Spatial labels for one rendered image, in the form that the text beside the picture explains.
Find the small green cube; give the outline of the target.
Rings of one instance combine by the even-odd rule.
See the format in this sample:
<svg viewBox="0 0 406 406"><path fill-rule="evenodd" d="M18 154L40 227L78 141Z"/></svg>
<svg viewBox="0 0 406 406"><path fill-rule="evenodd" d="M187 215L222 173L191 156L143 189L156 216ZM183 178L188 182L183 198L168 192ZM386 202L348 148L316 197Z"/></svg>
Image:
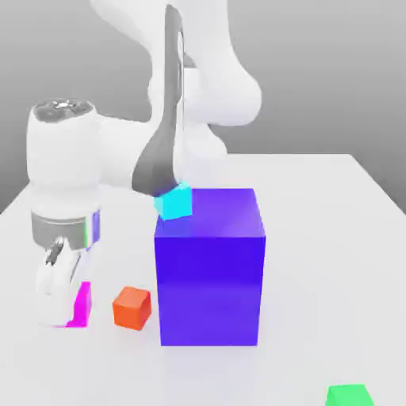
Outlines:
<svg viewBox="0 0 406 406"><path fill-rule="evenodd" d="M364 385L332 385L324 406L374 406L374 402Z"/></svg>

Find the large purple box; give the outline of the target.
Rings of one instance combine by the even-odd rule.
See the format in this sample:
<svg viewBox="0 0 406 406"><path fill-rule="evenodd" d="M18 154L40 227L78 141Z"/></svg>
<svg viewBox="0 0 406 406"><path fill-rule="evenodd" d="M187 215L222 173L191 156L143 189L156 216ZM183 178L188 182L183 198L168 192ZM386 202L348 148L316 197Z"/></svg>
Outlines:
<svg viewBox="0 0 406 406"><path fill-rule="evenodd" d="M195 189L193 213L155 228L164 346L254 346L266 233L254 190Z"/></svg>

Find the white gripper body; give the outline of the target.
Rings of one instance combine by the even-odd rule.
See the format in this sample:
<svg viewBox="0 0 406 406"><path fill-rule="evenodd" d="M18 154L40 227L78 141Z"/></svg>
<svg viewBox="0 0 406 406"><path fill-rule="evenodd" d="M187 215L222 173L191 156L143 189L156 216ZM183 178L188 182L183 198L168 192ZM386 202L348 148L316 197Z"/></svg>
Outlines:
<svg viewBox="0 0 406 406"><path fill-rule="evenodd" d="M66 327L73 318L80 285L89 281L91 252L68 246L48 250L36 273L36 317L41 325Z"/></svg>

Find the small cyan cube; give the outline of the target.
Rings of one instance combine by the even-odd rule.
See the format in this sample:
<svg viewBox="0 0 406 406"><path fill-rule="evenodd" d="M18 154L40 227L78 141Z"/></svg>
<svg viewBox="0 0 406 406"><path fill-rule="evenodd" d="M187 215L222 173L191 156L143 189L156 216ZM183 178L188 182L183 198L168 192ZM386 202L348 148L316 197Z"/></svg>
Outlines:
<svg viewBox="0 0 406 406"><path fill-rule="evenodd" d="M163 220L175 220L193 214L191 187L183 182L172 191L154 198L154 206Z"/></svg>

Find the small orange cube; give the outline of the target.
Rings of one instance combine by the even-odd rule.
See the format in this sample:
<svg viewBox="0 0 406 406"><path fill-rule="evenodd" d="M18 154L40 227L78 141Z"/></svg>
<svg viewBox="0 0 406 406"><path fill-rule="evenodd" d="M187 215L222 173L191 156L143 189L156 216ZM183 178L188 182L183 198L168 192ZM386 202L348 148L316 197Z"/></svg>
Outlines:
<svg viewBox="0 0 406 406"><path fill-rule="evenodd" d="M151 294L144 289L125 286L113 301L114 323L141 331L151 315Z"/></svg>

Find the small magenta cube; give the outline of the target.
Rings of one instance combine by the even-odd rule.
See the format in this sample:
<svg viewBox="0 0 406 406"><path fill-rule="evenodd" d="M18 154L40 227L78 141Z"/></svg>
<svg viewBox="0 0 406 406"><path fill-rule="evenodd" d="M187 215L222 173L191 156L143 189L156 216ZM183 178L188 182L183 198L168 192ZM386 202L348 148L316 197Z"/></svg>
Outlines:
<svg viewBox="0 0 406 406"><path fill-rule="evenodd" d="M66 328L81 328L88 325L92 308L91 284L84 281L75 299L73 318L66 324Z"/></svg>

